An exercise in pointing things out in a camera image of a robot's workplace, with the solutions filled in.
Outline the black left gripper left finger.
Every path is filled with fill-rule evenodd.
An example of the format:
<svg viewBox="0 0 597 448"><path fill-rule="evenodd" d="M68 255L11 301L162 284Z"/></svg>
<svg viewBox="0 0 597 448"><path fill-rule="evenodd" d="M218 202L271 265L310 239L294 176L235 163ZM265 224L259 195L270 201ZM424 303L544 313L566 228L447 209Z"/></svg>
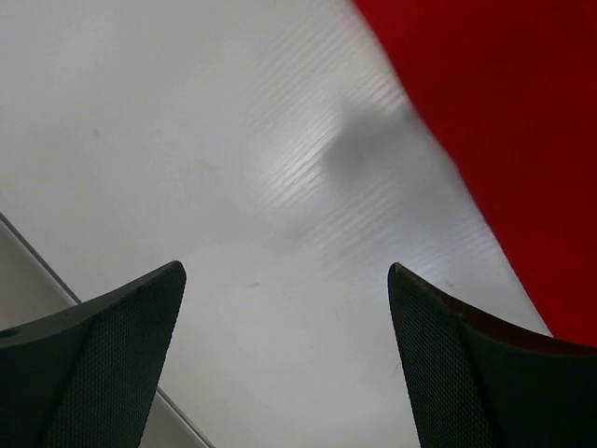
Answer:
<svg viewBox="0 0 597 448"><path fill-rule="evenodd" d="M2 446L139 446L185 284L173 261L2 331Z"/></svg>

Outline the red t shirt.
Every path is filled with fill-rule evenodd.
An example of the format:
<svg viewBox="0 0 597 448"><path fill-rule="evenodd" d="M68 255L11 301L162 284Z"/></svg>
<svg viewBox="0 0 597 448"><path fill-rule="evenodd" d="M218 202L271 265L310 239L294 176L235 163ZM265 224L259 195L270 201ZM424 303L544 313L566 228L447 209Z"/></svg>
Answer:
<svg viewBox="0 0 597 448"><path fill-rule="evenodd" d="M550 332L595 345L595 3L356 6Z"/></svg>

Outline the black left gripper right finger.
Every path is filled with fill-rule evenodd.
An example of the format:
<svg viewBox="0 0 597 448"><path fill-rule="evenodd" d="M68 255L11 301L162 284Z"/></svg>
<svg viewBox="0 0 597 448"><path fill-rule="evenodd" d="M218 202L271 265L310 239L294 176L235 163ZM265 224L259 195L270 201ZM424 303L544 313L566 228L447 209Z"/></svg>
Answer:
<svg viewBox="0 0 597 448"><path fill-rule="evenodd" d="M595 446L595 348L510 324L398 263L388 296L422 447Z"/></svg>

